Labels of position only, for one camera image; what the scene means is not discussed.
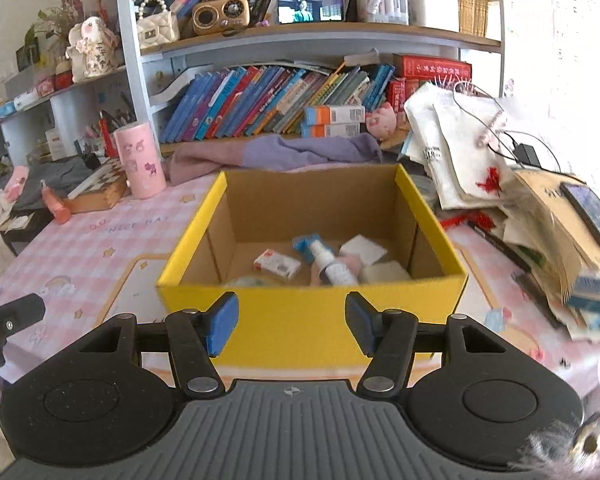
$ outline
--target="desk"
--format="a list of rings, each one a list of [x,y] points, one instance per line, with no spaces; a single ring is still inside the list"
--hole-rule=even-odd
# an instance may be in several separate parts
[[[144,201],[124,199],[110,211],[73,216],[64,226],[50,224],[29,244],[7,273],[0,278],[0,304],[36,292],[45,298],[45,319],[12,336],[4,348],[7,364],[0,375],[13,382],[75,341],[78,337],[126,305],[158,316],[163,307],[151,285],[168,254],[173,251],[213,181],[205,176],[169,188]],[[529,352],[542,364],[567,380],[583,395],[596,385],[600,345],[573,343],[566,329],[554,330],[541,312],[513,281],[519,272],[505,256],[465,226],[449,231],[449,237],[468,263],[476,269],[458,311],[501,330],[500,334]],[[131,273],[146,272],[147,286],[129,290],[124,280]],[[561,365],[564,359],[567,367]],[[147,368],[160,372],[166,356],[144,359]],[[418,378],[435,369],[439,360],[414,367]],[[229,381],[246,378],[332,378],[353,382],[362,370],[219,369]]]

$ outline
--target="purple towel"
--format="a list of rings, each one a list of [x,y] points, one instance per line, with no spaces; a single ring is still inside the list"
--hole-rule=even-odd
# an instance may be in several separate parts
[[[283,139],[266,135],[228,142],[186,142],[163,164],[172,186],[223,167],[289,171],[327,162],[382,160],[377,140],[370,134],[311,139]]]

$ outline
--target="pink container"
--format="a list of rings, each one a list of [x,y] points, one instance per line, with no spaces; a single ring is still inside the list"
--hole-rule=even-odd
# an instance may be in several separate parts
[[[167,187],[149,123],[127,124],[113,137],[135,198],[151,198]]]

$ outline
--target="black cable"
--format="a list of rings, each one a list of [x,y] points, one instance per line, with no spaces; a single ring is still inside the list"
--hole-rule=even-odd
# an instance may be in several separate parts
[[[466,114],[470,115],[471,117],[473,117],[474,119],[476,119],[476,120],[480,121],[480,123],[481,123],[481,124],[482,124],[482,125],[483,125],[483,126],[484,126],[484,127],[487,129],[487,130],[488,130],[488,131],[490,131],[490,132],[491,132],[491,134],[493,134],[493,136],[494,136],[494,137],[497,139],[497,142],[499,142],[499,147],[500,147],[500,146],[504,146],[504,147],[506,148],[506,150],[507,150],[507,151],[508,151],[508,152],[509,152],[511,155],[513,155],[513,157],[510,157],[510,156],[504,155],[504,154],[503,154],[503,153],[501,153],[501,152],[498,152],[497,150],[495,150],[495,149],[494,149],[494,148],[493,148],[493,147],[490,145],[490,143],[487,143],[487,144],[486,144],[486,145],[488,146],[488,148],[489,148],[489,149],[490,149],[490,150],[491,150],[493,153],[495,153],[496,155],[499,155],[499,156],[501,156],[502,158],[506,158],[506,159],[508,159],[508,160],[513,160],[514,162],[516,162],[517,164],[519,164],[519,165],[520,165],[522,168],[525,168],[525,166],[523,165],[523,163],[521,163],[521,162],[520,162],[520,160],[519,160],[519,159],[518,159],[518,158],[515,156],[515,153],[513,153],[513,152],[512,152],[512,151],[509,149],[509,147],[508,147],[506,144],[504,144],[504,143],[503,143],[503,142],[502,142],[502,141],[499,139],[499,136],[497,135],[497,133],[495,133],[495,132],[493,131],[493,128],[491,128],[490,126],[488,126],[488,124],[486,124],[486,123],[485,123],[485,122],[484,122],[482,119],[480,119],[480,118],[479,118],[479,117],[477,117],[476,115],[472,114],[470,111],[468,111],[466,108],[464,108],[464,107],[463,107],[461,104],[459,104],[459,102],[457,102],[457,99],[455,98],[455,94],[456,94],[456,88],[457,88],[457,86],[458,86],[459,84],[464,84],[464,82],[462,82],[462,81],[458,81],[458,82],[457,82],[457,83],[456,83],[456,84],[453,86],[453,90],[452,90],[453,102],[455,102],[455,104],[457,105],[457,107],[458,107],[460,110],[462,110],[464,113],[466,113]],[[504,108],[502,108],[502,105],[501,105],[500,103],[498,103],[498,102],[497,102],[497,100],[496,100],[496,99],[495,99],[495,98],[494,98],[492,95],[490,95],[488,92],[485,92],[483,89],[481,89],[481,88],[480,88],[479,86],[477,86],[477,85],[474,85],[473,83],[471,83],[471,85],[473,86],[473,88],[477,88],[477,89],[478,89],[480,92],[482,92],[484,95],[486,95],[486,97],[488,97],[489,99],[491,99],[491,100],[492,100],[492,101],[493,101],[493,102],[494,102],[494,103],[497,105],[497,107],[499,107],[499,108],[500,108],[500,110],[501,110],[503,113],[506,113],[506,110],[504,110]],[[584,184],[585,186],[587,186],[587,185],[588,185],[588,184],[587,184],[585,181],[583,181],[581,178],[578,178],[578,177],[576,177],[576,176],[573,176],[573,175],[571,175],[571,174],[568,174],[568,173],[563,173],[563,172],[561,171],[561,167],[560,167],[560,161],[558,160],[558,157],[556,157],[556,156],[555,156],[555,153],[553,153],[553,150],[551,150],[551,149],[550,149],[550,148],[547,146],[547,144],[546,144],[546,143],[545,143],[545,142],[544,142],[542,139],[540,139],[540,138],[538,138],[538,137],[536,137],[536,136],[534,136],[534,135],[532,135],[532,134],[528,134],[528,133],[526,133],[526,132],[518,132],[518,131],[516,131],[516,130],[509,130],[509,132],[513,132],[514,134],[524,134],[524,135],[528,135],[529,137],[533,137],[533,139],[539,140],[539,141],[540,141],[540,142],[541,142],[541,143],[544,145],[544,147],[545,147],[545,148],[548,150],[548,152],[549,152],[549,153],[550,153],[550,154],[553,156],[553,158],[555,159],[555,162],[556,162],[556,163],[557,163],[557,165],[558,165],[558,170],[560,170],[560,171],[547,170],[546,168],[537,168],[538,170],[541,170],[541,171],[546,171],[547,173],[552,173],[552,174],[556,174],[556,175],[566,176],[566,177],[572,178],[572,179],[574,179],[574,180],[577,180],[578,182],[580,182],[580,183]],[[513,146],[515,146],[515,145],[517,144],[516,140],[515,140],[515,139],[513,139],[513,137],[511,136],[511,134],[509,134],[509,133],[508,133],[508,132],[506,132],[506,131],[502,131],[501,133],[503,133],[503,134],[507,135],[507,136],[508,136],[508,137],[511,139],[511,141],[513,141]]]

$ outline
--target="white handbag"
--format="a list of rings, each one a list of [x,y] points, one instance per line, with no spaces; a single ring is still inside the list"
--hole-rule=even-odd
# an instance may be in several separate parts
[[[144,8],[155,2],[162,7],[162,12],[144,17]],[[179,40],[179,28],[176,15],[167,10],[164,0],[145,0],[140,4],[138,12],[138,40],[140,48],[173,43]]]

